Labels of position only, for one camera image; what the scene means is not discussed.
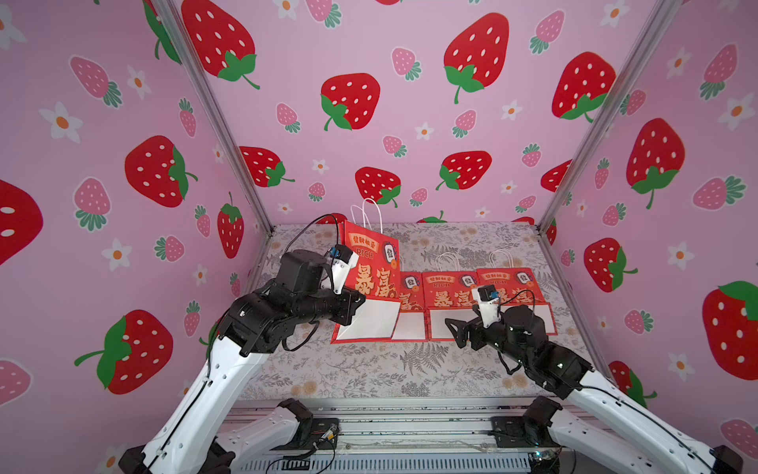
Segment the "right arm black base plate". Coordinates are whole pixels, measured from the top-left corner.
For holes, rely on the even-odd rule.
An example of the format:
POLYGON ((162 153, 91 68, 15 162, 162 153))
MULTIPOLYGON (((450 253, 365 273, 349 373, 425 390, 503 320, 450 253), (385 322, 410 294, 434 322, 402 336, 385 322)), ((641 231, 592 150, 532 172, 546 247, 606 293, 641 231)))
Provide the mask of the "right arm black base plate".
POLYGON ((558 448, 560 444, 549 433, 551 422, 521 417, 493 417, 488 434, 498 448, 558 448))

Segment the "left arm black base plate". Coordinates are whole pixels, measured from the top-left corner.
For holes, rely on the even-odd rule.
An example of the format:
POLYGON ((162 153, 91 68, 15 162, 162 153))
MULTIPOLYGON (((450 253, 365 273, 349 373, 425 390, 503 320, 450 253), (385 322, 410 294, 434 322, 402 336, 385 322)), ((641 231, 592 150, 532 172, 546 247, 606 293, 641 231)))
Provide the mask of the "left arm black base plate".
POLYGON ((329 450, 338 440, 341 422, 339 418, 315 418, 299 427, 293 439, 272 449, 278 451, 306 451, 317 446, 319 450, 329 450))

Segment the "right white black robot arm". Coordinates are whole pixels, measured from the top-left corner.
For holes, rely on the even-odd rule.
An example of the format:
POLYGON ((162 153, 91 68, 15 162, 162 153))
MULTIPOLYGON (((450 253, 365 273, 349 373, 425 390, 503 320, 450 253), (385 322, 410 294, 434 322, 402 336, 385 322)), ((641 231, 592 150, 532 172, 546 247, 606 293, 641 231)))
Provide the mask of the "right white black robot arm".
POLYGON ((448 318, 460 348, 491 347, 553 399, 536 398, 522 417, 525 438, 554 442, 616 473, 739 473, 743 460, 728 446, 711 448, 667 424, 623 393, 591 363, 550 341, 543 320, 526 305, 477 304, 470 321, 448 318))

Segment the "red paper bag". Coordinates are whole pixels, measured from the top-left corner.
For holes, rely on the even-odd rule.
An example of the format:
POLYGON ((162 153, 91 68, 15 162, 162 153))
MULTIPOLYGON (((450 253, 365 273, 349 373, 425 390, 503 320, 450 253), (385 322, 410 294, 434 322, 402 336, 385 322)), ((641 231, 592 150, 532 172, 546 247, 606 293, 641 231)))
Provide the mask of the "red paper bag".
POLYGON ((435 261, 435 271, 422 273, 426 335, 430 341, 452 341, 445 319, 469 321, 476 317, 472 290, 480 285, 480 279, 476 270, 462 269, 455 253, 445 252, 435 261))
POLYGON ((389 341, 398 323, 401 300, 400 244, 384 231, 383 221, 374 229, 366 211, 379 207, 374 199, 365 199, 351 210, 360 211, 341 225, 341 242, 355 254, 355 263, 345 286, 365 297, 351 324, 337 325, 334 344, 389 341))
POLYGON ((558 335, 552 305, 544 296, 533 270, 525 267, 511 252, 495 250, 489 264, 479 268, 477 275, 481 284, 495 287, 505 305, 533 306, 535 314, 544 321, 547 334, 558 335))
POLYGON ((399 297, 401 309, 391 341, 426 341, 426 300, 421 273, 401 272, 399 297))

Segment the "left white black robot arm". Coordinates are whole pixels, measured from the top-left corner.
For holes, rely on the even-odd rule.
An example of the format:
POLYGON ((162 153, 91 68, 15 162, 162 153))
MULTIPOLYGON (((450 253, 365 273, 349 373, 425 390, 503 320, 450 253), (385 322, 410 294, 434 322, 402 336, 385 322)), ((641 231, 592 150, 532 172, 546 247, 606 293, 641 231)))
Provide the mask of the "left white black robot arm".
POLYGON ((225 312, 189 397, 148 444, 122 455, 120 471, 235 473, 274 448, 310 448, 313 415, 295 399, 242 429, 224 433, 220 428, 251 378, 297 326, 322 320, 351 324, 366 300, 345 285, 358 260, 341 244, 326 256, 285 253, 275 278, 225 312))

